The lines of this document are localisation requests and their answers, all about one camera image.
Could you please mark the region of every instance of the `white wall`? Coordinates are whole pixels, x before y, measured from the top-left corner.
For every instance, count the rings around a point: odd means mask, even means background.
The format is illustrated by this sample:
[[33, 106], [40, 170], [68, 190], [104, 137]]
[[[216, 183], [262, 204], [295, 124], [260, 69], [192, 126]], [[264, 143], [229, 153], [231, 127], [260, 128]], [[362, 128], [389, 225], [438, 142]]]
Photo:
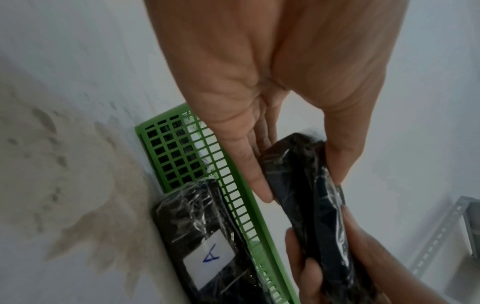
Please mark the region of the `white wall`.
[[[405, 263], [459, 194], [479, 196], [472, 130], [480, 87], [463, 4], [412, 1], [364, 156], [344, 183], [359, 223]], [[152, 170], [133, 126], [183, 99], [142, 2], [1, 2], [0, 45], [0, 162], [8, 168], [0, 172], [0, 301], [186, 302], [145, 225], [159, 190], [143, 182]], [[321, 128], [322, 119], [291, 95], [279, 135]], [[260, 206], [286, 262], [288, 221], [277, 205]], [[49, 254], [56, 259], [44, 261]], [[427, 273], [428, 283], [444, 289], [462, 258], [439, 254], [432, 271], [443, 278]]]

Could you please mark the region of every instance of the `clear plastic bag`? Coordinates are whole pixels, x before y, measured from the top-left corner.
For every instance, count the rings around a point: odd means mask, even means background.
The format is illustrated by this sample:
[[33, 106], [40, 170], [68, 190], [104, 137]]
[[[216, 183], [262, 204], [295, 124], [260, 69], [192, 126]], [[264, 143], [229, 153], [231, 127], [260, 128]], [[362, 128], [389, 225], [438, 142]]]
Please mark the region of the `clear plastic bag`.
[[325, 142], [294, 133], [259, 159], [263, 173], [302, 246], [323, 272], [322, 292], [333, 304], [374, 303], [365, 268], [351, 256], [342, 219], [344, 204], [325, 161]]
[[215, 179], [164, 196], [151, 215], [193, 304], [274, 303]]

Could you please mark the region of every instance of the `plastic wrap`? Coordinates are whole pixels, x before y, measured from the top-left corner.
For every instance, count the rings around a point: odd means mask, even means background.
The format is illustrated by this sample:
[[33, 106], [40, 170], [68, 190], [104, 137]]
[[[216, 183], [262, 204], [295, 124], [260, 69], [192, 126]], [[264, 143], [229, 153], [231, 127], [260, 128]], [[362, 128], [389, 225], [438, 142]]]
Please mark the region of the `plastic wrap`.
[[216, 180], [188, 183], [151, 214], [193, 304], [274, 303]]
[[325, 142], [294, 133], [259, 159], [263, 173], [302, 246], [323, 272], [322, 292], [333, 304], [374, 303], [377, 291], [349, 251], [341, 205], [325, 161]]

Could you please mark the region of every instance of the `hand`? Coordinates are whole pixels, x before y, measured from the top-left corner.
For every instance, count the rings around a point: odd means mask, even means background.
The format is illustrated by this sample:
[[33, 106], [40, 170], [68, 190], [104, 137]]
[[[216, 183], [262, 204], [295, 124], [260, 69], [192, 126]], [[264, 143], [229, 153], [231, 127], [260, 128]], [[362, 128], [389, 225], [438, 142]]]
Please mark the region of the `hand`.
[[[363, 231], [346, 207], [342, 207], [348, 244], [353, 255], [365, 266], [382, 292], [379, 304], [447, 304], [438, 294], [416, 279], [377, 240]], [[326, 303], [321, 294], [322, 270], [312, 258], [302, 256], [300, 244], [290, 228], [285, 236], [291, 272], [299, 287], [302, 304]]]
[[192, 110], [252, 190], [273, 199], [256, 156], [277, 140], [290, 90], [323, 110], [340, 184], [361, 155], [408, 0], [145, 0]]

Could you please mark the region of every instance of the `wrapped package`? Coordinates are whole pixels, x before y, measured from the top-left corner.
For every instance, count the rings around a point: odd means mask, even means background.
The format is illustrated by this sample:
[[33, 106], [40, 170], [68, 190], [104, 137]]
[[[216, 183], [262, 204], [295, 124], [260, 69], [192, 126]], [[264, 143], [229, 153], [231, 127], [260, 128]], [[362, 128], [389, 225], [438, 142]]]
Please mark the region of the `wrapped package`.
[[193, 304], [273, 304], [214, 179], [191, 182], [152, 209]]
[[270, 147], [259, 162], [304, 256], [322, 269], [326, 298], [333, 304], [374, 303], [377, 291], [349, 251], [343, 193], [330, 178], [325, 142], [294, 133]]

